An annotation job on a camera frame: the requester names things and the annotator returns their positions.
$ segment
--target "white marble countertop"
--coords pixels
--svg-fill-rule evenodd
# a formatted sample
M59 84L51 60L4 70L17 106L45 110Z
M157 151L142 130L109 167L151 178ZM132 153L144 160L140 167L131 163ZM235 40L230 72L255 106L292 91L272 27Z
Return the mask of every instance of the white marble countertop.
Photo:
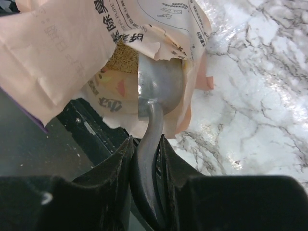
M215 89L195 90L171 144L205 175L288 175L308 192L308 1L198 2Z

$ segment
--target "metal scoop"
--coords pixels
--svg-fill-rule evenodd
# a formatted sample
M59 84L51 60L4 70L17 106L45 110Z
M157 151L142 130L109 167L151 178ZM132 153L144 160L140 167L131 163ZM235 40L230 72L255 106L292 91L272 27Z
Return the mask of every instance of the metal scoop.
M183 95L181 60L155 61L139 54L138 95L139 120L148 118L149 124L131 160L130 187L145 220L155 230L165 230L156 184L156 150L163 132L163 116L178 106Z

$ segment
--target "torn paper packaging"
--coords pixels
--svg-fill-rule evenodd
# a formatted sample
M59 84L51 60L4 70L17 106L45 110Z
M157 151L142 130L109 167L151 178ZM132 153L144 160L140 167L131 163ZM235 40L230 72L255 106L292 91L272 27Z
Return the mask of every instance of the torn paper packaging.
M105 68L120 40L155 60L183 60L184 95L165 116L167 137L187 127L195 84L205 84L198 87L205 90L213 87L212 78L204 75L211 28L193 0L16 3L21 14L0 18L0 87L44 125L79 94L110 127L143 136L138 75L113 70L114 65Z

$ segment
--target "brown granules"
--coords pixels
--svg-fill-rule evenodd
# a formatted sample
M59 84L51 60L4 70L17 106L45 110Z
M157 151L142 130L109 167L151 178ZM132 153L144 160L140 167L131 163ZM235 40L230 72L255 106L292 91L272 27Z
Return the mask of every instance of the brown granules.
M114 71L137 74L138 52L119 41L114 54L105 67Z

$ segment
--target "scoop handle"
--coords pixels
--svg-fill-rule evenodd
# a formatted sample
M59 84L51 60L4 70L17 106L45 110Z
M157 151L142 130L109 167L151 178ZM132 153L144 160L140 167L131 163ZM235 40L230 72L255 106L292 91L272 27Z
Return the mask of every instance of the scoop handle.
M149 124L130 165L130 188L135 204L154 230L166 230L166 220L156 183L157 147L163 133L163 109L147 103Z

